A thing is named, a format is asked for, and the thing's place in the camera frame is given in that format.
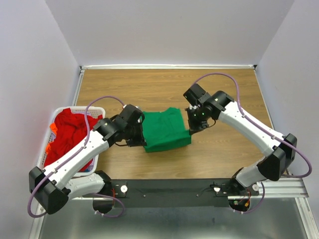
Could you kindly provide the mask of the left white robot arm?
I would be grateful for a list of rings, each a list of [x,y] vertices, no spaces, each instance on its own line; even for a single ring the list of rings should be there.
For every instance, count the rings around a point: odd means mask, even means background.
[[[144,113],[128,104],[111,118],[103,118],[89,127],[87,136],[54,163],[41,169],[32,168],[28,175],[30,198],[36,199],[45,213],[52,215],[62,209],[68,200],[86,194],[104,197],[111,185],[101,175],[74,178],[74,175],[92,158],[124,140],[128,147],[145,146],[142,123]]]

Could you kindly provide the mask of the green t-shirt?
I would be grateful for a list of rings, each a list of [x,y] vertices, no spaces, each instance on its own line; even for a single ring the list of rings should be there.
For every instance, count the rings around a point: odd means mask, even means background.
[[[168,151],[191,144],[180,109],[170,107],[163,112],[144,112],[144,115],[145,152]]]

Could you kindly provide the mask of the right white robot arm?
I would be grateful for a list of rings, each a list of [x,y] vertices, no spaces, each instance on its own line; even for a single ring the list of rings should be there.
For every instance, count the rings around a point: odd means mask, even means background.
[[[224,91],[210,95],[198,84],[192,85],[183,96],[190,106],[186,108],[189,134],[209,128],[208,119],[221,121],[244,135],[257,146],[263,158],[254,164],[240,168],[226,183],[229,194],[241,195],[253,184],[278,181],[293,162],[297,138],[289,133],[283,135],[269,128],[245,110],[239,110],[237,102]]]

